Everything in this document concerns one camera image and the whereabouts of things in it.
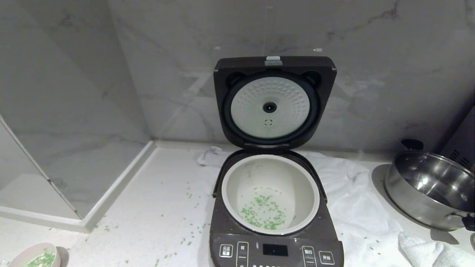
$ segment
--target stainless steel pot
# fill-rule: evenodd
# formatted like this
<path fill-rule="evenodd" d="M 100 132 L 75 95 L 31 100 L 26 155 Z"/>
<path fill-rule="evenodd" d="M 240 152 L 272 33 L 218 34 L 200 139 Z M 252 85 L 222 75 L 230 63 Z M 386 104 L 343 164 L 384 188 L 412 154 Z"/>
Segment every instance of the stainless steel pot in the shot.
<path fill-rule="evenodd" d="M 424 224 L 475 230 L 474 175 L 447 158 L 401 152 L 388 170 L 384 188 L 401 210 Z"/>

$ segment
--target pot handle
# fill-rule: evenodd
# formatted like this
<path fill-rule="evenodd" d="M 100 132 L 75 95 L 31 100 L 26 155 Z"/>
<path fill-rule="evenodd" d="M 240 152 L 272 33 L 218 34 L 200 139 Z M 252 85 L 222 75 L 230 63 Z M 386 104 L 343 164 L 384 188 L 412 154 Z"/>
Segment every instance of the pot handle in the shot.
<path fill-rule="evenodd" d="M 403 139 L 401 140 L 401 144 L 407 150 L 423 150 L 424 149 L 424 143 L 416 139 Z"/>
<path fill-rule="evenodd" d="M 462 223 L 464 223 L 465 229 L 475 231 L 475 217 L 467 214 L 466 217 L 462 218 Z"/>

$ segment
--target gray marble wall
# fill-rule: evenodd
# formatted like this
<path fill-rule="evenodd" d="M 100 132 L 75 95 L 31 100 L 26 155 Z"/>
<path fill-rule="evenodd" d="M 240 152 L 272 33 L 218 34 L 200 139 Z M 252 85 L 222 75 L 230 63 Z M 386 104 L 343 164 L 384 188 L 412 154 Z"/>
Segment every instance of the gray marble wall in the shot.
<path fill-rule="evenodd" d="M 109 0 L 156 139 L 226 142 L 223 57 L 331 57 L 338 75 L 312 147 L 432 150 L 474 97 L 475 0 Z"/>
<path fill-rule="evenodd" d="M 150 139 L 105 0 L 0 1 L 0 114 L 85 216 Z"/>

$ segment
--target rice cooker lid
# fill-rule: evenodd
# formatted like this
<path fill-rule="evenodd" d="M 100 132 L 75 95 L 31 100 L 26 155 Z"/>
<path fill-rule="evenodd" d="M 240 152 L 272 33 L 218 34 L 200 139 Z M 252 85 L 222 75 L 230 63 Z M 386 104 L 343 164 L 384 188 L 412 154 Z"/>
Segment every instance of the rice cooker lid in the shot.
<path fill-rule="evenodd" d="M 328 57 L 221 59 L 214 82 L 225 136 L 243 148 L 292 149 L 306 143 L 335 76 Z"/>

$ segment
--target inner lid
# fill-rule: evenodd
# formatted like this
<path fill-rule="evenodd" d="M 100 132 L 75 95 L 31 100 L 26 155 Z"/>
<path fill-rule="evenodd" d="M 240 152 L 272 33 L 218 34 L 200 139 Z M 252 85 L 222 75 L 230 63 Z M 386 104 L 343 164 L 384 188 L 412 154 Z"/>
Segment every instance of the inner lid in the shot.
<path fill-rule="evenodd" d="M 296 82 L 263 77 L 242 86 L 231 102 L 231 117 L 243 133 L 273 139 L 287 136 L 306 122 L 310 99 Z"/>

